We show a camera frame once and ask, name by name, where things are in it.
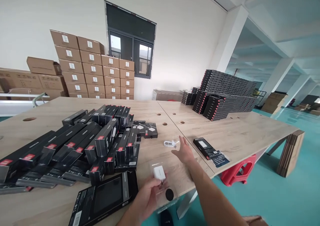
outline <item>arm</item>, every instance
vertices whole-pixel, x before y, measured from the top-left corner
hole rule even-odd
[[[172,153],[188,168],[198,191],[201,208],[208,225],[248,226],[195,160],[186,138],[181,136],[179,138],[180,150],[172,150]]]

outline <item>stacked cardboard boxes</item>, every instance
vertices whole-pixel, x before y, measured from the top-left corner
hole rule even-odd
[[[284,100],[286,99],[287,96],[288,95],[286,94],[279,94],[279,93],[272,92],[268,96],[261,110],[271,114],[277,113],[281,109],[281,106],[283,105]]]

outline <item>barcode label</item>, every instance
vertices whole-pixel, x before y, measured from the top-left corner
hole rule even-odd
[[[72,226],[79,226],[82,210],[76,213]]]

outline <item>white wall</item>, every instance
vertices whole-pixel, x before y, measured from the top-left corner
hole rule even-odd
[[[157,23],[152,76],[135,78],[135,99],[200,84],[225,11],[212,0],[107,1]],[[0,67],[28,70],[27,56],[57,61],[49,29],[107,46],[104,0],[0,0],[0,7]]]

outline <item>hand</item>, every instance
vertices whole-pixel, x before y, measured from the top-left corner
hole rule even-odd
[[[188,145],[188,141],[185,137],[179,136],[180,139],[180,150],[171,150],[171,152],[178,157],[178,159],[184,163],[189,164],[190,162],[194,161],[193,153],[191,151],[191,148]]]

